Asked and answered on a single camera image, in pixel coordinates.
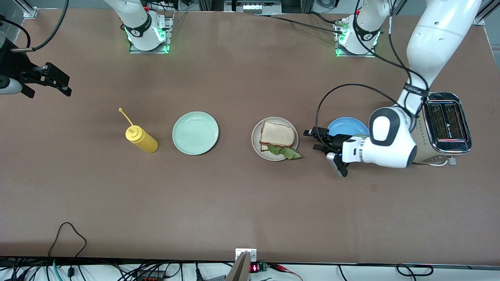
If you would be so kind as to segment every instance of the green wire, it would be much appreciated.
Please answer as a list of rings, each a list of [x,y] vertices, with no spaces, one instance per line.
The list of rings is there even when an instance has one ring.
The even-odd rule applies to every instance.
[[[61,275],[59,275],[59,271],[58,271],[58,267],[56,266],[56,259],[55,258],[54,258],[54,261],[52,262],[52,267],[54,268],[55,276],[57,276],[57,279],[59,279],[59,281],[63,281],[63,279],[61,278]]]

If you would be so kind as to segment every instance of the bottle nozzle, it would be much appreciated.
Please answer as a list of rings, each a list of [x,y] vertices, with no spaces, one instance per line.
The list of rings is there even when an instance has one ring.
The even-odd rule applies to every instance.
[[[123,114],[123,116],[125,116],[125,118],[128,120],[128,122],[130,123],[131,126],[134,125],[134,124],[132,124],[132,121],[130,121],[129,117],[125,114],[125,112],[123,111],[123,109],[121,107],[118,108],[118,111],[121,112],[121,114]]]

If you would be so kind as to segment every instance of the bottle cap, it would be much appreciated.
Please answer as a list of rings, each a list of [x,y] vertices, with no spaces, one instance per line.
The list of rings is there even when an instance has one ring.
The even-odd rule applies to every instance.
[[[146,136],[146,134],[145,134],[145,131],[143,130],[143,128],[141,128],[137,125],[133,125],[133,126],[128,127],[128,129],[125,132],[125,137],[127,138],[127,140],[129,140],[130,142],[132,142],[134,144],[142,141],[145,136]]]

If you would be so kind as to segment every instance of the light green plate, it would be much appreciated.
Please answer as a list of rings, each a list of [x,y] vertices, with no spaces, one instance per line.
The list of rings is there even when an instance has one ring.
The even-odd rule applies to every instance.
[[[183,115],[172,130],[175,147],[188,155],[200,155],[209,151],[217,142],[219,126],[205,112],[194,111]]]

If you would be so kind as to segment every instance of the sandwich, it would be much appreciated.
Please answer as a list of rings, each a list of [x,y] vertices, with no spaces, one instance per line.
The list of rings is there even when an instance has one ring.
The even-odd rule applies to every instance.
[[[268,146],[291,148],[295,142],[295,132],[288,126],[264,121],[259,142],[260,151],[268,151]]]
[[[264,121],[260,130],[260,151],[269,151],[274,155],[281,154],[288,160],[300,158],[301,155],[293,148],[295,138],[292,128]]]

